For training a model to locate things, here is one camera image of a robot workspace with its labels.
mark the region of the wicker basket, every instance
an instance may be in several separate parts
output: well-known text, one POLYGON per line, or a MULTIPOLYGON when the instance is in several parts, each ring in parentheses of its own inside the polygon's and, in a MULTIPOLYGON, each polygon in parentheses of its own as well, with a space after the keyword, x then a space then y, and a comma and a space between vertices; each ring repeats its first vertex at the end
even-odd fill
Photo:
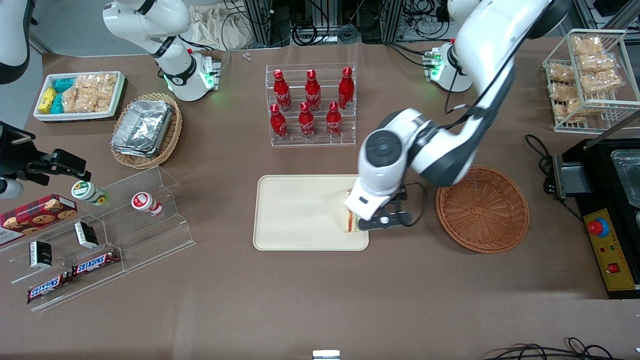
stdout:
MULTIPOLYGON (((171 153, 175 149, 175 146, 178 144, 178 138, 180 137, 180 131, 182 130, 182 114, 180 114, 180 109, 175 103, 175 100, 165 94, 153 93, 142 95, 141 97, 137 98, 136 101, 137 100, 164 101, 173 106, 170 123, 166 129, 166 134, 164 135, 162 145, 160 146, 160 153, 157 156, 154 156, 153 158, 143 158, 141 156, 124 155, 115 151, 114 148, 111 148, 111 153, 119 163, 127 165, 128 167, 144 170, 146 168, 152 168, 164 163, 169 158, 169 156, 171 156, 171 153)), ((113 130, 114 135, 116 131, 118 131, 118 127, 120 127, 120 123, 122 123, 122 119, 124 118, 125 113, 127 113, 127 110, 132 103, 133 101, 130 102, 129 105, 127 105, 125 110, 118 117, 118 122, 116 123, 116 126, 113 130)))
POLYGON ((439 188, 438 218, 460 245, 484 254, 514 248, 529 228, 527 199, 506 175, 472 167, 458 184, 439 188))

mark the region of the brown table surface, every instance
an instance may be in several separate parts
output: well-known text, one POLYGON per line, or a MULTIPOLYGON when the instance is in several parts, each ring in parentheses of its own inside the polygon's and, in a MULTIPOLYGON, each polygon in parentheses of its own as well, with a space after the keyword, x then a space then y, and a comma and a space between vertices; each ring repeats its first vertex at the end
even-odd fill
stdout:
MULTIPOLYGON (((564 348, 565 336, 637 358, 640 302, 606 300, 584 225, 542 192, 538 155, 523 139, 538 135, 560 153, 583 137, 552 130, 540 64, 558 41, 527 41, 519 50, 515 84, 475 161, 507 174, 529 201, 531 225, 515 249, 480 255, 461 248, 430 206, 415 227, 372 232, 361 252, 256 250, 261 176, 355 174, 362 139, 391 111, 414 107, 441 123, 460 112, 445 116, 446 92, 382 45, 250 51, 251 62, 238 52, 220 90, 179 102, 184 129, 163 165, 180 181, 177 205, 197 245, 44 313, 31 313, 24 289, 4 282, 3 359, 308 359, 322 348, 337 348, 344 359, 480 359, 514 343, 564 348), (265 65, 343 61, 358 67, 357 146, 272 148, 265 65)), ((44 56, 45 74, 96 70, 127 76, 126 102, 168 92, 150 56, 44 56)), ((454 94, 451 105, 474 96, 454 94)), ((41 151, 60 147, 85 158, 92 181, 104 186, 136 172, 109 151, 113 125, 30 119, 27 129, 41 151)), ((25 184, 25 194, 3 200, 0 210, 66 194, 73 182, 58 176, 46 188, 25 184)))

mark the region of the coca-cola bottle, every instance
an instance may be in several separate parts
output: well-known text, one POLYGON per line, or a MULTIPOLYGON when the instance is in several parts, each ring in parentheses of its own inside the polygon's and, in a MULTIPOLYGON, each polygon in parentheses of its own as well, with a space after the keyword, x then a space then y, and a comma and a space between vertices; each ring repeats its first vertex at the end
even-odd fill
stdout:
POLYGON ((329 134, 329 139, 337 139, 342 135, 341 123, 342 115, 338 112, 338 103, 332 101, 329 103, 329 112, 326 114, 326 132, 329 134))
POLYGON ((320 110, 320 84, 318 84, 318 81, 316 80, 316 71, 314 69, 307 70, 305 93, 307 94, 309 109, 311 111, 320 110))
POLYGON ((273 84, 273 92, 276 95, 276 101, 282 111, 291 110, 291 91, 289 91, 289 85, 282 75, 282 70, 276 69, 273 71, 273 78, 276 79, 273 84))
POLYGON ((340 109, 350 110, 353 107, 353 92, 356 86, 351 78, 352 75, 352 68, 347 66, 342 70, 342 79, 338 85, 338 105, 340 109))
POLYGON ((313 140, 316 137, 316 128, 314 127, 314 114, 309 109, 309 104, 303 101, 300 104, 300 129, 302 130, 302 137, 306 140, 313 140))
POLYGON ((271 104, 269 111, 271 112, 271 128, 273 129, 276 141, 287 141, 289 139, 289 132, 284 115, 280 113, 280 108, 277 104, 271 104))

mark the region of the cookie box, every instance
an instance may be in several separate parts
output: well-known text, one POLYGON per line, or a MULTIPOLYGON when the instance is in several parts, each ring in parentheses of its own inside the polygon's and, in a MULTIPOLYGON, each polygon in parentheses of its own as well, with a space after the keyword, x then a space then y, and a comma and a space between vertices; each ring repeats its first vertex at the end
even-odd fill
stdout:
POLYGON ((75 202, 51 194, 0 215, 0 245, 77 214, 75 202))

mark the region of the aluminum foil container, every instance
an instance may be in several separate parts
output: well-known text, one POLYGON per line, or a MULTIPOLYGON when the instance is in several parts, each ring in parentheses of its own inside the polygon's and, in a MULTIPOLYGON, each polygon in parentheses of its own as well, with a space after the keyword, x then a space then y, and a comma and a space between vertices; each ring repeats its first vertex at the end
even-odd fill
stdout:
POLYGON ((138 100, 125 113, 111 139, 115 151, 133 156, 156 156, 170 122, 172 107, 164 101, 138 100))

